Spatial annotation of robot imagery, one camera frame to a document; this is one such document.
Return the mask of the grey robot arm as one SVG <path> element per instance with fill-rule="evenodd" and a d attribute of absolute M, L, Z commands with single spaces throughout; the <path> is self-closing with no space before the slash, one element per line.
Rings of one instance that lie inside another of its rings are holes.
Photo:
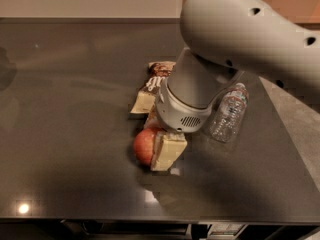
<path fill-rule="evenodd" d="M 168 170 L 202 128 L 212 105 L 243 72 L 280 84 L 314 111 L 320 104 L 320 35 L 283 18 L 262 0 L 186 0 L 180 15 L 186 47 L 164 79 L 154 110 L 153 171 Z"/>

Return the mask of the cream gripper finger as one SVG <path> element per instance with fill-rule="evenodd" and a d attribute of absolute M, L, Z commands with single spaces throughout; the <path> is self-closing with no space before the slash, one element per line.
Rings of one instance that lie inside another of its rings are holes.
<path fill-rule="evenodd" d="M 167 171 L 187 147 L 183 133 L 159 131 L 154 142 L 152 171 Z"/>
<path fill-rule="evenodd" d="M 155 106 L 152 106 L 148 114 L 148 117 L 144 123 L 144 128 L 147 129 L 147 128 L 160 128 L 160 127 L 161 125 L 156 115 Z"/>

